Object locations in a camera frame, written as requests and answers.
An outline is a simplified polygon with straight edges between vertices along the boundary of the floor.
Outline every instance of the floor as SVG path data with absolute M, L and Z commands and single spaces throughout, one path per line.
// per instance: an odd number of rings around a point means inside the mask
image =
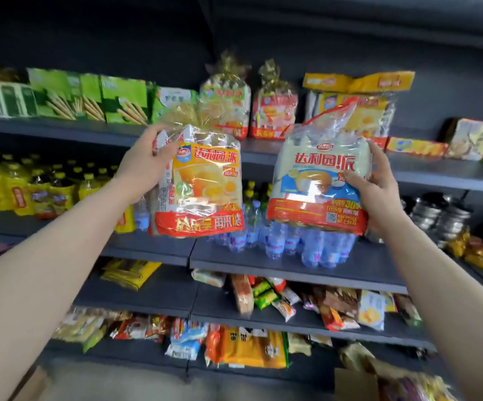
M 306 389 L 247 381 L 184 382 L 160 371 L 55 360 L 46 366 L 53 384 L 43 401 L 331 401 Z

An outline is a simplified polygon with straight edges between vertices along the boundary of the person's left hand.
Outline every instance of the person's left hand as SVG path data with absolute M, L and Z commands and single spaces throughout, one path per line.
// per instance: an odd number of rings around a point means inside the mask
M 177 153 L 178 142 L 171 142 L 153 155 L 152 142 L 162 129 L 170 129 L 170 126 L 156 124 L 145 129 L 119 165 L 114 182 L 128 197 L 129 204 L 138 202 L 142 195 L 158 184 L 165 167 Z

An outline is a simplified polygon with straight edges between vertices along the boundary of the forearm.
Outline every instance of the forearm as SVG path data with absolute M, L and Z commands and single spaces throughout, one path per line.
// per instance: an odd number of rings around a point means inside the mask
M 462 391 L 482 400 L 483 286 L 405 215 L 387 226 L 385 242 Z
M 0 256 L 0 401 L 50 339 L 126 205 L 114 180 Z

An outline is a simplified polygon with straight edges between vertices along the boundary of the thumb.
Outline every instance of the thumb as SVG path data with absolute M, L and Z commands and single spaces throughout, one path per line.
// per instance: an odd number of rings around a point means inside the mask
M 173 157 L 175 157 L 176 153 L 178 151 L 178 142 L 171 142 L 165 145 L 158 154 L 156 155 L 156 159 L 164 166 L 169 163 Z
M 357 173 L 351 170 L 344 170 L 345 181 L 347 181 L 354 188 L 362 192 L 370 182 L 360 177 Z

